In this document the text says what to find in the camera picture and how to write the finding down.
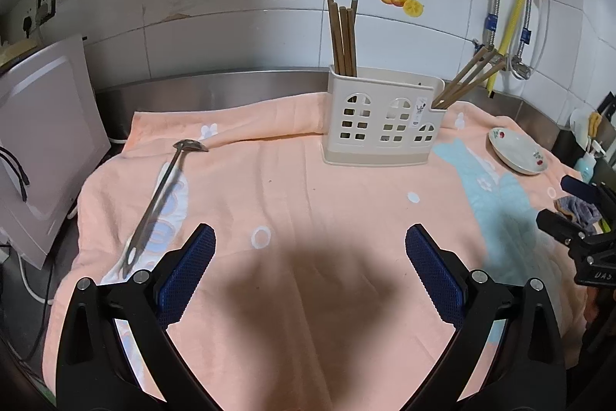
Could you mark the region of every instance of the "wooden chopstick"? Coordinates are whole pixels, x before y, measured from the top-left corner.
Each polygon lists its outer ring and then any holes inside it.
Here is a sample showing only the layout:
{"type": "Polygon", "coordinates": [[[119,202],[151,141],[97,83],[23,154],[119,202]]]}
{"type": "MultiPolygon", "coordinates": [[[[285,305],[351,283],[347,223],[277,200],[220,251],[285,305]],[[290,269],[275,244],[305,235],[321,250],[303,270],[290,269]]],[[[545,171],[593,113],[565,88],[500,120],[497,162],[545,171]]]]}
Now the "wooden chopstick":
{"type": "Polygon", "coordinates": [[[455,92],[453,95],[451,95],[449,98],[447,98],[446,101],[444,101],[442,104],[437,106],[437,108],[438,109],[447,109],[447,108],[449,108],[452,104],[454,104],[456,101],[458,101],[458,99],[460,99],[462,96],[466,95],[466,93],[468,93],[470,90],[472,90],[476,86],[479,86],[479,84],[481,84],[482,82],[487,81],[490,77],[492,77],[498,71],[503,70],[506,67],[506,65],[507,65],[507,62],[504,61],[504,60],[501,61],[500,63],[497,63],[496,65],[494,65],[494,67],[492,67],[490,70],[488,70],[479,79],[476,79],[475,81],[473,81],[472,83],[468,84],[467,86],[465,86],[461,90],[458,90],[457,92],[455,92]]]}
{"type": "Polygon", "coordinates": [[[334,70],[338,75],[357,77],[357,50],[355,48],[357,5],[358,0],[352,0],[350,8],[338,7],[334,0],[327,0],[334,70]]]}
{"type": "Polygon", "coordinates": [[[350,53],[350,74],[357,77],[357,54],[355,52],[355,11],[353,8],[346,10],[349,24],[349,53],[350,53]]]}
{"type": "Polygon", "coordinates": [[[460,82],[460,80],[469,72],[470,69],[472,69],[477,64],[479,60],[484,57],[487,52],[488,48],[484,46],[477,52],[477,54],[475,54],[475,56],[472,57],[472,59],[466,64],[466,66],[462,70],[460,70],[460,72],[458,72],[458,75],[455,76],[454,80],[447,84],[445,89],[443,89],[442,93],[440,93],[436,98],[434,98],[434,101],[432,102],[432,108],[435,108],[441,101],[444,101],[444,99],[447,98],[447,95],[455,92],[455,85],[460,82]]]}
{"type": "Polygon", "coordinates": [[[344,6],[340,6],[340,27],[343,33],[343,47],[344,47],[344,75],[352,75],[353,65],[350,61],[350,41],[349,41],[349,18],[347,16],[347,10],[344,6]]]}
{"type": "Polygon", "coordinates": [[[328,10],[329,15],[330,15],[331,48],[332,48],[332,50],[334,52],[334,71],[335,71],[335,73],[340,75],[340,65],[338,63],[339,62],[338,46],[336,44],[336,29],[335,29],[336,16],[334,14],[333,5],[334,5],[334,0],[327,0],[327,10],[328,10]]]}
{"type": "Polygon", "coordinates": [[[352,0],[350,2],[350,8],[353,10],[353,25],[355,25],[355,18],[357,17],[357,5],[359,4],[358,0],[352,0]]]}
{"type": "Polygon", "coordinates": [[[338,13],[338,4],[331,5],[331,11],[334,18],[334,39],[336,46],[336,60],[338,61],[338,75],[346,75],[346,66],[344,64],[344,46],[343,33],[340,26],[340,14],[338,13]]]}

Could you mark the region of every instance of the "towel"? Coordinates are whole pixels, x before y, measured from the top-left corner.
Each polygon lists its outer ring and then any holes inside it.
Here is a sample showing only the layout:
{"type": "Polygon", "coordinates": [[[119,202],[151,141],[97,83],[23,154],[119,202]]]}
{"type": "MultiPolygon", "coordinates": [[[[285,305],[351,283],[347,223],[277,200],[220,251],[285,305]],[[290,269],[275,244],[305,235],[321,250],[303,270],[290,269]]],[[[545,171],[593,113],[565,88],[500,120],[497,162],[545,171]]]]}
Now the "towel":
{"type": "Polygon", "coordinates": [[[589,204],[574,195],[566,195],[555,200],[554,207],[570,221],[580,225],[587,234],[597,233],[594,225],[601,220],[601,213],[594,204],[589,204]]]}
{"type": "MultiPolygon", "coordinates": [[[[487,133],[521,129],[469,103],[447,111],[425,165],[331,166],[321,151],[327,103],[315,93],[135,114],[122,153],[79,196],[79,254],[55,295],[44,346],[51,389],[76,282],[119,280],[131,234],[183,138],[201,138],[209,152],[181,157],[135,270],[151,270],[199,223],[215,229],[216,255],[167,332],[223,409],[400,409],[454,334],[406,257],[415,223],[470,270],[511,284],[540,277],[567,346],[579,346],[584,289],[574,285],[566,248],[534,221],[565,195],[560,179],[571,169],[545,152],[543,174],[512,173],[487,133]]],[[[128,326],[117,325],[142,387],[160,397],[128,326]]],[[[480,388],[498,330],[466,394],[480,388]]]]}

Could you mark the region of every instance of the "plate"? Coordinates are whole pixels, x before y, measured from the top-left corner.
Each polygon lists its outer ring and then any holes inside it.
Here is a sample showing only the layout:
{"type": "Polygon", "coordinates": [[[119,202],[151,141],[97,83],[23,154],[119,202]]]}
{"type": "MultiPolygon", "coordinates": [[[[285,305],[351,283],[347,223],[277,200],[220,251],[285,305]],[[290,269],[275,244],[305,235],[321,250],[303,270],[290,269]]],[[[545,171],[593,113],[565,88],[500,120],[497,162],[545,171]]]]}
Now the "plate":
{"type": "Polygon", "coordinates": [[[547,169],[547,159],[531,137],[502,127],[488,133],[498,157],[512,170],[524,175],[538,175],[547,169]]]}

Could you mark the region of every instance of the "power cord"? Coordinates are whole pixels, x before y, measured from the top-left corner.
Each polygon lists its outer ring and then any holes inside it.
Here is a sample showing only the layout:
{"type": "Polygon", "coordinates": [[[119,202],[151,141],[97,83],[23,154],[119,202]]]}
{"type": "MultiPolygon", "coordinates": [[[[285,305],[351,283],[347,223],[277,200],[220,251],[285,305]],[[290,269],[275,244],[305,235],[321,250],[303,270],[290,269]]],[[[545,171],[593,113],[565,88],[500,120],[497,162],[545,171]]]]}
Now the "power cord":
{"type": "Polygon", "coordinates": [[[13,162],[15,163],[15,165],[17,166],[17,169],[19,169],[19,174],[22,176],[22,180],[23,180],[23,184],[28,186],[30,184],[30,180],[28,179],[28,175],[26,174],[26,172],[23,170],[22,165],[19,163],[19,160],[17,159],[17,157],[15,157],[13,155],[13,152],[11,152],[8,148],[5,148],[3,146],[0,146],[0,152],[4,152],[5,154],[7,154],[11,159],[13,159],[13,162]]]}
{"type": "Polygon", "coordinates": [[[47,279],[47,288],[45,290],[45,299],[42,305],[42,316],[41,316],[41,327],[39,328],[38,334],[36,334],[35,343],[30,349],[30,353],[24,358],[24,362],[30,362],[32,357],[34,357],[36,353],[36,349],[38,348],[43,333],[45,332],[45,314],[47,314],[47,305],[51,305],[52,301],[49,300],[49,289],[51,287],[51,277],[54,274],[54,262],[51,262],[51,266],[49,268],[49,277],[47,279]]]}
{"type": "Polygon", "coordinates": [[[22,193],[22,200],[24,202],[27,202],[28,194],[26,192],[26,185],[28,185],[30,181],[28,181],[28,183],[25,183],[19,170],[15,166],[13,166],[13,164],[10,162],[8,157],[4,155],[1,151],[0,151],[0,158],[4,159],[4,162],[6,162],[10,166],[10,168],[13,170],[13,173],[15,173],[15,176],[17,176],[17,180],[19,181],[19,189],[22,193]]]}
{"type": "Polygon", "coordinates": [[[39,303],[44,304],[45,306],[52,305],[54,301],[48,299],[46,295],[45,295],[45,298],[43,299],[40,296],[38,296],[38,294],[36,294],[34,291],[32,291],[32,288],[30,288],[30,285],[28,284],[28,280],[26,279],[26,271],[23,266],[23,259],[19,254],[17,254],[17,259],[19,260],[19,270],[22,273],[23,285],[26,287],[26,290],[30,293],[30,296],[34,298],[36,301],[38,301],[39,303]]]}

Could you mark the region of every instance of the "blue cloth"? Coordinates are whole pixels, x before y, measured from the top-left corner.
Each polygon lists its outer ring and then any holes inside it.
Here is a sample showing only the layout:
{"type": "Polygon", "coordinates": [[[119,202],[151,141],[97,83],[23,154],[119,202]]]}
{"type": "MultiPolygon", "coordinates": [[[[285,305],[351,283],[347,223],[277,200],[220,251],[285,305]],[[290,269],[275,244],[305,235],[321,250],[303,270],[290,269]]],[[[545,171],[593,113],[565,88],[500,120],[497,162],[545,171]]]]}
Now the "blue cloth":
{"type": "MultiPolygon", "coordinates": [[[[548,237],[537,228],[537,209],[515,175],[498,175],[491,164],[469,150],[459,139],[433,148],[441,159],[458,172],[466,198],[485,240],[487,255],[481,269],[496,282],[524,285],[531,277],[540,278],[556,318],[561,318],[561,272],[550,260],[548,237]]],[[[500,337],[493,329],[490,340],[500,337]]]]}

